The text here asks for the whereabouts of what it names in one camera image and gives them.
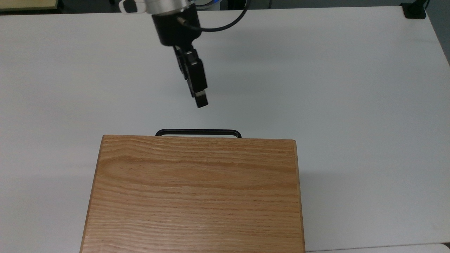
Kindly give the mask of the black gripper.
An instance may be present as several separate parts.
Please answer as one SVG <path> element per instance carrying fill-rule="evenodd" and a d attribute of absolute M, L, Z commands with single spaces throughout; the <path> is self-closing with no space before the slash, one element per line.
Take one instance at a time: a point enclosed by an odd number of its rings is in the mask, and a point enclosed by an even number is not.
<path fill-rule="evenodd" d="M 201 59 L 198 59 L 198 53 L 191 45 L 194 40 L 200 37 L 201 31 L 185 27 L 178 21 L 177 18 L 179 17 L 187 20 L 190 25 L 200 26 L 195 7 L 189 7 L 182 12 L 166 15 L 152 15 L 161 44 L 174 47 L 179 69 L 184 79 L 187 80 L 191 96 L 195 99 L 196 106 L 202 108 L 208 105 L 205 91 L 207 79 L 203 62 Z"/>

